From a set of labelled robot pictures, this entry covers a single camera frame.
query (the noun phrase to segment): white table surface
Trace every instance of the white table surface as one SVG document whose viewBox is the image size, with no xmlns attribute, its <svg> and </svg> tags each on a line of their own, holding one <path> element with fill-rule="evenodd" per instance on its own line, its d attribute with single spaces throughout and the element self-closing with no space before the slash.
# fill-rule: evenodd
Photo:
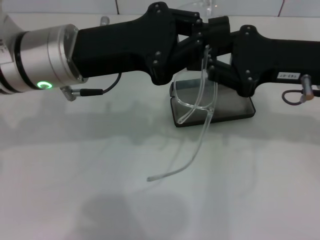
<svg viewBox="0 0 320 240">
<path fill-rule="evenodd" d="M 26 30 L 89 28 L 101 17 L 11 16 Z M 230 22 L 233 31 L 253 24 L 266 37 L 320 41 L 316 18 Z M 2 96 L 0 239 L 320 239 L 320 101 L 286 105 L 281 93 L 292 87 L 260 86 L 254 118 L 212 124 L 194 164 L 154 183 L 146 178 L 189 160 L 201 130 L 174 126 L 169 85 L 131 72 L 102 97 L 67 102 L 58 89 Z"/>
</svg>

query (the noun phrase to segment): green led light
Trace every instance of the green led light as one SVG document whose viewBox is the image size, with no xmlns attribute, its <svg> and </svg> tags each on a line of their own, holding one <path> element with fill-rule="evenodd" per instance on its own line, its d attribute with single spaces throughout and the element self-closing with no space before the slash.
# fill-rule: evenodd
<svg viewBox="0 0 320 240">
<path fill-rule="evenodd" d="M 52 84 L 47 81 L 40 81 L 37 83 L 38 88 L 40 89 L 50 89 L 52 88 Z"/>
</svg>

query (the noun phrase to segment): label sticker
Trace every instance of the label sticker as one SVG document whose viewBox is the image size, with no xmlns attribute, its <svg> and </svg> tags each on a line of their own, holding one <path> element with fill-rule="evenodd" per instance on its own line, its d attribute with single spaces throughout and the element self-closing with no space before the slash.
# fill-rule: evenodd
<svg viewBox="0 0 320 240">
<path fill-rule="evenodd" d="M 300 78 L 301 73 L 297 72 L 279 72 L 278 79 L 290 79 L 290 80 L 298 80 Z"/>
</svg>

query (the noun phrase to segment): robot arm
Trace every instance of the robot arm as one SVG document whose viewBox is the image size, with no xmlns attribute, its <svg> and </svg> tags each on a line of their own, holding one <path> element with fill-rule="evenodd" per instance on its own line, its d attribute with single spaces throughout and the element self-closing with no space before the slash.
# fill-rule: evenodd
<svg viewBox="0 0 320 240">
<path fill-rule="evenodd" d="M 199 62 L 207 45 L 209 80 L 240 96 L 250 97 L 260 84 L 272 82 L 302 84 L 310 98 L 311 85 L 320 85 L 320 42 L 268 39 L 251 25 L 230 33 L 226 16 L 203 23 L 199 13 L 169 9 L 164 2 L 153 3 L 134 21 L 83 30 L 68 24 L 25 32 L 8 16 L 0 20 L 0 93 L 5 95 L 61 88 L 72 101 L 69 86 L 130 71 L 146 72 L 155 85 L 165 85 Z M 178 35 L 188 38 L 179 42 Z M 217 60 L 226 53 L 232 53 L 231 65 Z M 101 94 L 94 89 L 80 95 Z"/>
</svg>

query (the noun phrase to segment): white wall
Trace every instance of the white wall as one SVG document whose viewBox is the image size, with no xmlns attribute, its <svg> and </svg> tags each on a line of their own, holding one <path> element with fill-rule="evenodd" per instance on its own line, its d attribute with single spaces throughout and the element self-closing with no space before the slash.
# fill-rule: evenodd
<svg viewBox="0 0 320 240">
<path fill-rule="evenodd" d="M 8 13 L 117 14 L 116 0 L 2 0 Z"/>
<path fill-rule="evenodd" d="M 320 0 L 285 0 L 281 17 L 320 17 Z"/>
<path fill-rule="evenodd" d="M 143 14 L 154 0 L 117 0 L 120 14 Z M 195 0 L 163 0 L 170 8 Z M 283 0 L 215 0 L 219 15 L 278 16 Z"/>
</svg>

